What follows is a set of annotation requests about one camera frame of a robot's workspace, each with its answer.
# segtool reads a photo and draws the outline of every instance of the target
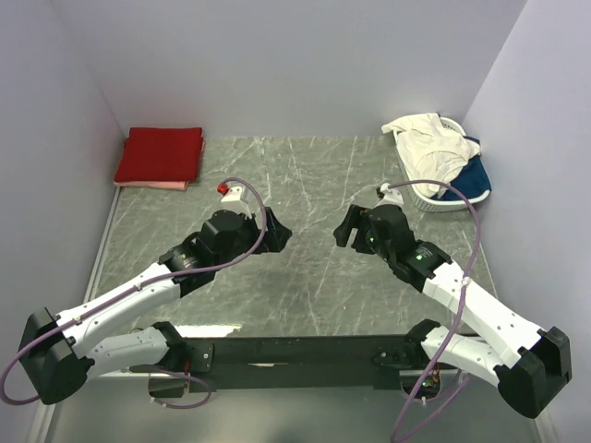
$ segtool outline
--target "baseboard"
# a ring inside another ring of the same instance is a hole
[[[534,420],[540,443],[560,443],[548,408]]]
[[[99,243],[99,249],[96,253],[96,258],[94,259],[94,264],[92,265],[92,270],[90,272],[89,277],[89,284],[86,287],[86,292],[84,293],[84,302],[88,302],[89,299],[92,297],[93,292],[96,287],[96,282],[98,281],[98,275],[101,272],[101,268],[103,266],[103,250],[107,241],[109,239],[111,233],[111,225],[113,224],[113,217],[115,215],[115,208],[117,206],[117,201],[119,201],[119,194],[121,192],[121,188],[117,187],[115,189],[115,195],[113,196],[113,203],[111,203],[111,209],[109,210],[109,215],[107,217],[106,224],[104,226],[103,237],[101,238],[101,242]],[[54,418],[55,412],[55,405],[47,405],[39,402],[37,405],[37,411],[35,412],[35,416],[33,417],[33,421],[30,425],[29,434],[27,435],[26,443],[44,443],[45,439],[47,438],[47,432],[49,431],[49,426]]]

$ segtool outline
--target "blue cloth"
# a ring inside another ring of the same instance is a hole
[[[480,197],[484,191],[491,190],[490,181],[487,172],[484,170],[480,156],[475,155],[472,157],[460,174],[452,180],[450,185],[455,187],[468,198]],[[437,196],[432,198],[440,201],[454,201],[460,199],[452,191],[446,191],[441,198],[437,198]]]

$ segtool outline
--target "laundry basket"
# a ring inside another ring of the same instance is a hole
[[[441,124],[443,125],[443,127],[447,127],[448,129],[452,129],[456,132],[459,132],[460,134],[462,134],[463,136],[465,136],[465,132],[464,129],[460,126],[459,123],[454,122],[451,118],[446,118],[446,117],[441,117]],[[396,141],[396,144],[398,144],[398,138],[397,138],[397,134],[395,131],[393,131],[394,134],[394,140]],[[398,149],[396,149],[396,154],[398,156],[398,163],[400,164],[400,169],[403,172],[404,175],[404,179],[405,180],[416,180],[415,177],[412,177],[409,175],[408,171],[406,171],[406,168],[404,167],[404,163],[400,157],[400,154],[398,154]],[[419,208],[420,210],[423,210],[425,212],[452,212],[454,210],[463,210],[465,208],[465,203],[462,200],[457,200],[457,201],[439,201],[439,200],[433,200],[431,198],[427,198],[425,196],[423,196],[419,191],[416,185],[411,185],[411,198],[413,199],[413,203],[415,203],[415,206],[417,208]],[[484,193],[482,193],[481,196],[476,197],[476,198],[470,198],[470,203],[472,203],[473,205],[476,203],[481,202],[482,200],[484,200],[486,197],[488,197],[488,194],[490,194],[490,191],[485,191]]]

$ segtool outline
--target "tabletop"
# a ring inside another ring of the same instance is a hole
[[[228,176],[248,180],[293,231],[285,250],[224,269],[209,285],[119,333],[164,320],[185,336],[405,334],[424,318],[451,325],[447,309],[398,281],[383,261],[337,247],[332,237],[349,204],[373,207],[378,185],[403,180],[392,136],[206,138],[199,180],[187,192],[122,189],[93,296],[139,275],[198,231],[221,208],[216,187]],[[409,189],[402,192],[416,237],[464,266],[475,238],[469,212],[421,212]],[[471,276],[493,292],[482,251]]]

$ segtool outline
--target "white cloth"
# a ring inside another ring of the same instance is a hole
[[[480,146],[462,134],[443,127],[437,114],[407,115],[381,127],[386,134],[396,134],[396,148],[411,180],[426,178],[450,183],[468,160],[480,153]],[[427,198],[441,197],[446,188],[417,185]]]

